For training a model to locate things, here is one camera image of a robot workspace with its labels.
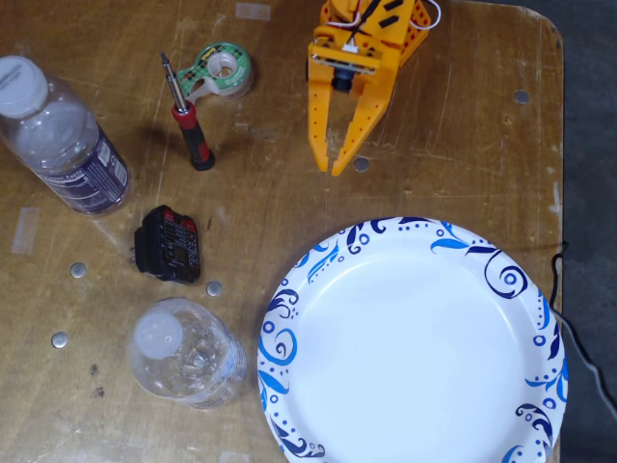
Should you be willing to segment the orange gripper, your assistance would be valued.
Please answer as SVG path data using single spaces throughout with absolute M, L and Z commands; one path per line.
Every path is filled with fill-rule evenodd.
M 311 59 L 320 65 L 351 71 L 351 96 L 357 106 L 344 143 L 332 168 L 338 177 L 356 155 L 365 139 L 386 114 L 394 91 L 398 68 L 393 68 L 398 50 L 367 34 L 333 26 L 319 26 L 311 42 Z M 308 81 L 308 140 L 317 167 L 329 168 L 327 127 L 332 99 L 331 74 Z

